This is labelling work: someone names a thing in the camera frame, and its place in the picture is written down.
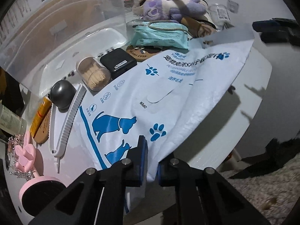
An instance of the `metal screw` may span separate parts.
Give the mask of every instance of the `metal screw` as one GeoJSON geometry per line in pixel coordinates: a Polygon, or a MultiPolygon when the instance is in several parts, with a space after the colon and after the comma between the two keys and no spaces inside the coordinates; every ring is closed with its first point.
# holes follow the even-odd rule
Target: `metal screw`
{"type": "Polygon", "coordinates": [[[177,164],[179,163],[179,160],[178,160],[177,158],[172,158],[172,159],[170,160],[170,163],[171,163],[172,165],[177,165],[177,164]]]}
{"type": "Polygon", "coordinates": [[[85,172],[86,172],[87,175],[93,175],[96,172],[96,169],[90,167],[85,172]]]}
{"type": "Polygon", "coordinates": [[[208,174],[214,174],[215,170],[212,167],[207,167],[207,168],[205,168],[205,172],[208,174]]]}
{"type": "Polygon", "coordinates": [[[130,164],[131,163],[131,160],[130,159],[128,159],[128,158],[124,158],[124,159],[122,159],[122,164],[124,164],[124,165],[128,165],[128,164],[130,164]]]}

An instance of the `blue cat illustration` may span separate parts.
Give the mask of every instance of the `blue cat illustration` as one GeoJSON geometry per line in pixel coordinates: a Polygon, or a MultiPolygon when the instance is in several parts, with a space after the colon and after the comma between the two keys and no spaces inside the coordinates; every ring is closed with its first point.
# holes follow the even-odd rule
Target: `blue cat illustration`
{"type": "Polygon", "coordinates": [[[122,128],[123,134],[128,134],[129,130],[137,122],[137,117],[133,117],[132,119],[117,118],[110,115],[99,117],[102,113],[104,112],[100,112],[92,122],[94,134],[97,135],[96,132],[98,132],[98,142],[100,142],[100,138],[103,134],[119,131],[120,128],[122,128]]]}
{"type": "Polygon", "coordinates": [[[124,140],[122,140],[122,144],[115,150],[108,154],[104,154],[106,159],[109,161],[110,164],[114,164],[115,162],[121,160],[122,156],[124,155],[125,151],[129,150],[131,146],[128,143],[124,145],[124,140]]]}

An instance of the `teal wipes package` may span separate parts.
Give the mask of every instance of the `teal wipes package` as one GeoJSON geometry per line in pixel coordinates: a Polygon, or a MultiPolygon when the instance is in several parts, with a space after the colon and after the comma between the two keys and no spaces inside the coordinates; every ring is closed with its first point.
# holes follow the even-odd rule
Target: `teal wipes package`
{"type": "Polygon", "coordinates": [[[188,30],[182,24],[160,22],[151,26],[159,29],[180,29],[176,31],[157,31],[148,27],[148,22],[143,22],[135,29],[131,45],[133,46],[173,46],[188,49],[188,30]]]}

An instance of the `transparent plastic box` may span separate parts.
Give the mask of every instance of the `transparent plastic box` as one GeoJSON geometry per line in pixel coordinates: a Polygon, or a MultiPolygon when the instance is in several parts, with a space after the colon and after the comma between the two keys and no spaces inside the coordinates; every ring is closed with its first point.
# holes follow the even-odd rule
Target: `transparent plastic box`
{"type": "Polygon", "coordinates": [[[39,98],[79,59],[126,44],[123,0],[58,0],[45,7],[0,48],[0,66],[39,98]]]}

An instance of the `black case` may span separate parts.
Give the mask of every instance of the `black case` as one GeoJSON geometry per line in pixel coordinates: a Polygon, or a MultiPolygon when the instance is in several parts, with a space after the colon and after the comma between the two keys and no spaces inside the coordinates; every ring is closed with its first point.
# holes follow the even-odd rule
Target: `black case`
{"type": "Polygon", "coordinates": [[[100,62],[110,71],[113,80],[137,65],[137,61],[121,48],[102,56],[100,62]]]}

